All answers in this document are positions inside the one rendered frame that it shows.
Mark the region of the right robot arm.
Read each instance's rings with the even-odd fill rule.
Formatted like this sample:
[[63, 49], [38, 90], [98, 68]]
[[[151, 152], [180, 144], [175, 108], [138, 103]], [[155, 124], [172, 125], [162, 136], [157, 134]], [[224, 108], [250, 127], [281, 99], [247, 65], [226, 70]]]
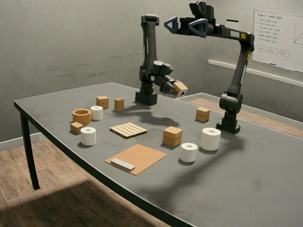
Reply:
[[135, 94], [144, 97], [154, 97], [158, 93], [153, 92], [153, 83], [161, 83], [163, 79], [171, 79], [168, 76], [174, 68], [168, 63], [157, 60], [155, 26], [159, 25], [159, 17], [144, 14], [141, 16], [141, 27], [143, 30], [143, 66], [140, 66], [139, 79], [140, 91]]

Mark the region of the tan flat board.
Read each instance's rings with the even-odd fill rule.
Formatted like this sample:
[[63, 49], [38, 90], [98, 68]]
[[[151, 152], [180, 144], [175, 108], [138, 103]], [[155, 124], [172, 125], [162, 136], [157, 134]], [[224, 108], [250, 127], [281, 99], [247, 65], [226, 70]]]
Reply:
[[159, 151], [136, 144], [105, 160], [105, 162], [131, 174], [138, 175], [162, 158]]

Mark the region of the tan cardboard carton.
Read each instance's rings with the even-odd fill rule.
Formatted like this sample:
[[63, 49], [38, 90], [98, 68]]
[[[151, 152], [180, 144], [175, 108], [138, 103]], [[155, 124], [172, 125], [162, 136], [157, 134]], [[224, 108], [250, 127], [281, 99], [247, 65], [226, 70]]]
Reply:
[[106, 96], [98, 96], [96, 100], [96, 106], [100, 106], [103, 109], [108, 108], [109, 106], [109, 98]]
[[177, 146], [179, 143], [181, 143], [182, 131], [182, 129], [171, 126], [166, 128], [163, 130], [162, 143], [173, 147]]
[[[187, 87], [180, 81], [174, 82], [173, 87], [178, 91], [178, 94], [173, 94], [176, 98], [183, 97], [187, 91]], [[172, 88], [169, 90], [170, 92], [175, 92]]]
[[210, 109], [206, 109], [203, 107], [200, 107], [196, 109], [196, 119], [200, 121], [207, 121], [209, 120], [209, 115], [210, 115]]

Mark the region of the tan cardboard cube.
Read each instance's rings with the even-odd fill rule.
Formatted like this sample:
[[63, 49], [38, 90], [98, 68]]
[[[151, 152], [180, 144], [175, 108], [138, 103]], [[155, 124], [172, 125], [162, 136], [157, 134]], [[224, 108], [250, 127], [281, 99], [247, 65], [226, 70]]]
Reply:
[[71, 131], [76, 134], [81, 134], [81, 129], [84, 128], [82, 124], [79, 124], [77, 122], [71, 123], [70, 127], [71, 127]]

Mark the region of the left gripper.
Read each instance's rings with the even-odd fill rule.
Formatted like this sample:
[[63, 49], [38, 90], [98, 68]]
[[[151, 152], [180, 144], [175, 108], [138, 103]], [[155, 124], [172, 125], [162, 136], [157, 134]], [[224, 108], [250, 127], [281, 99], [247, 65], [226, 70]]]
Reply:
[[[168, 23], [172, 22], [172, 28]], [[177, 35], [199, 36], [206, 38], [208, 20], [203, 18], [180, 18], [181, 23], [178, 29], [178, 17], [172, 17], [164, 22], [164, 26], [172, 33]]]

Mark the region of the small square wooden pallet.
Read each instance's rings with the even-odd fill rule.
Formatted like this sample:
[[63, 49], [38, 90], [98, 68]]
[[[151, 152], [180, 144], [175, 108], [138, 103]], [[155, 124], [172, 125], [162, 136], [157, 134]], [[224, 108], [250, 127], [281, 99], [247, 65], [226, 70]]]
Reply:
[[115, 127], [111, 127], [110, 131], [124, 137], [125, 139], [128, 139], [133, 136], [138, 136], [139, 134], [145, 134], [147, 133], [147, 130], [138, 127], [132, 123], [122, 124]]

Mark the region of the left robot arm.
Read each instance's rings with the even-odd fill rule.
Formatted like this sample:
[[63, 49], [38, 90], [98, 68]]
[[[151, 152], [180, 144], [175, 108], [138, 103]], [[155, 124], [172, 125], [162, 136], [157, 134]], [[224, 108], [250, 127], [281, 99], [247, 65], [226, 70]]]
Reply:
[[222, 120], [216, 124], [218, 127], [236, 132], [241, 128], [241, 126], [237, 124], [238, 120], [236, 119], [236, 116], [241, 109], [243, 95], [240, 94], [240, 91], [249, 57], [255, 49], [255, 36], [252, 35], [252, 33], [216, 24], [214, 8], [210, 5], [206, 5], [205, 2], [193, 0], [189, 3], [189, 6], [195, 18], [208, 20], [206, 36], [238, 40], [241, 44], [241, 52], [231, 85], [228, 90], [224, 91], [219, 102], [219, 107], [225, 110], [225, 114], [222, 117]]

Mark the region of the brown rectangular block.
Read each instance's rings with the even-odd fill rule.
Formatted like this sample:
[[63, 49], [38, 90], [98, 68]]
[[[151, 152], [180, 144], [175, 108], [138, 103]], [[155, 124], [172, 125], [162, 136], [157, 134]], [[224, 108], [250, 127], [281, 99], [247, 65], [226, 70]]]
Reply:
[[124, 99], [121, 99], [121, 98], [115, 99], [114, 110], [116, 110], [116, 111], [123, 111], [124, 110]]

